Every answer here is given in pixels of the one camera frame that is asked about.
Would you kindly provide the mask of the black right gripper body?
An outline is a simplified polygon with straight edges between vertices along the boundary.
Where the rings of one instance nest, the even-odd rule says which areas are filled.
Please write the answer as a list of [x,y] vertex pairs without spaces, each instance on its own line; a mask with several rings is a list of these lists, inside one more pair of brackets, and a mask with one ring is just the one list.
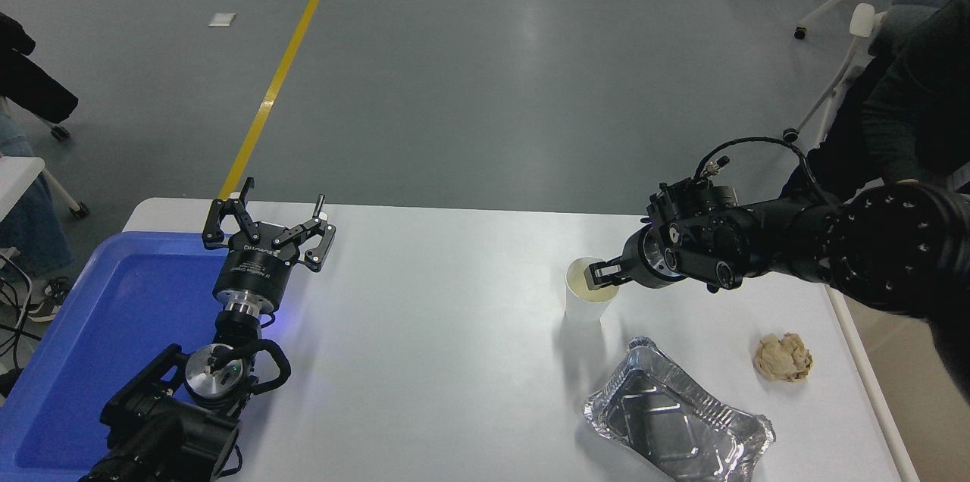
[[621,271],[627,282],[661,289],[676,282],[676,273],[668,269],[652,229],[652,225],[645,225],[627,238],[621,250]]

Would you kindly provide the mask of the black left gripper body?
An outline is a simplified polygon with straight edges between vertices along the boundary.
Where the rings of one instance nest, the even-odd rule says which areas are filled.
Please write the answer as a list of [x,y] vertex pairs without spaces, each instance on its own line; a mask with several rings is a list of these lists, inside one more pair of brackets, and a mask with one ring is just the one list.
[[273,240],[285,227],[259,223],[256,244],[243,231],[228,240],[229,253],[214,285],[214,298],[228,303],[233,292],[253,293],[272,305],[279,305],[299,250],[293,243],[274,246]]

